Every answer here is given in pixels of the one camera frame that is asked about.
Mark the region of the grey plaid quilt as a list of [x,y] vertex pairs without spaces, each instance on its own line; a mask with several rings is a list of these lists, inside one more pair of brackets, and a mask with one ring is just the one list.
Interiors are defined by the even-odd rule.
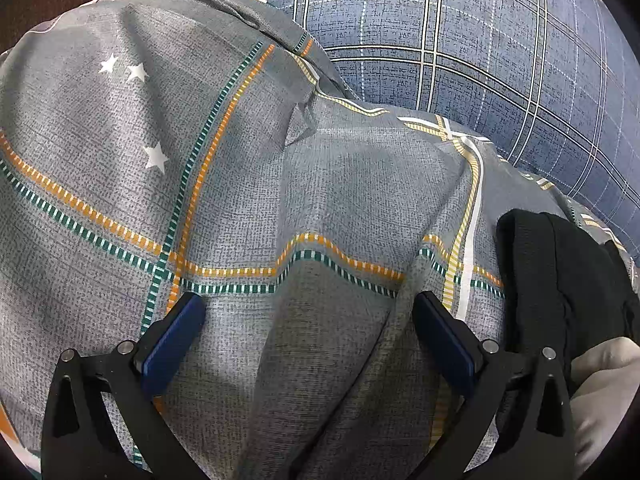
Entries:
[[[356,98],[265,0],[96,0],[1,57],[1,474],[44,479],[60,354],[203,327],[153,403],[204,479],[414,479],[462,404],[422,349],[432,292],[504,350],[523,209],[589,208],[451,120]],[[580,477],[639,474],[639,389]]]

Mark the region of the beige folded garment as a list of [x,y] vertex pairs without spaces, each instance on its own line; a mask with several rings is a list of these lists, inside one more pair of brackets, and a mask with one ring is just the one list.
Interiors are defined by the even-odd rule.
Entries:
[[572,361],[570,399],[575,474],[580,478],[613,439],[639,389],[639,346],[627,337],[601,342]]

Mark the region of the blue plaid pillow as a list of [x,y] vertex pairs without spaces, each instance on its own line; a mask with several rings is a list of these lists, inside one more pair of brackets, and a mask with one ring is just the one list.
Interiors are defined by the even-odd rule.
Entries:
[[639,252],[639,62],[602,0],[267,0],[360,99],[439,114]]

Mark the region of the black pants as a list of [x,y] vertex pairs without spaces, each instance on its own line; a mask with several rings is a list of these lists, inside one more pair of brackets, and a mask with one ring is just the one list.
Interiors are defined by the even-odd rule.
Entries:
[[552,349],[573,393],[574,359],[617,337],[639,341],[639,296],[613,242],[556,214],[513,209],[498,220],[496,246],[507,352],[539,358]]

